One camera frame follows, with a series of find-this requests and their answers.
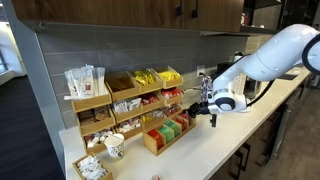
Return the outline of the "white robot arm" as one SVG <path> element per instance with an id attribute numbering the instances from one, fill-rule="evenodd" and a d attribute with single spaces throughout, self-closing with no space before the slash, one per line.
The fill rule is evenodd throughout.
<path id="1" fill-rule="evenodd" d="M 232 90 L 231 82 L 240 74 L 256 81 L 272 81 L 293 67 L 303 64 L 310 72 L 320 73 L 320 32 L 305 24 L 293 24 L 278 32 L 258 50 L 245 55 L 213 81 L 206 104 L 194 103 L 186 112 L 218 115 L 245 110 L 252 103 Z"/>

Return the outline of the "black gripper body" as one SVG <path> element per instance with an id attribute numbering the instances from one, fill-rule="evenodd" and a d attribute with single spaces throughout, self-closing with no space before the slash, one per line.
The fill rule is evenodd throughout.
<path id="1" fill-rule="evenodd" d="M 208 109 L 208 104 L 207 103 L 193 103 L 189 108 L 188 108 L 188 114 L 195 118 L 197 115 L 206 115 L 209 114 L 210 111 Z"/>

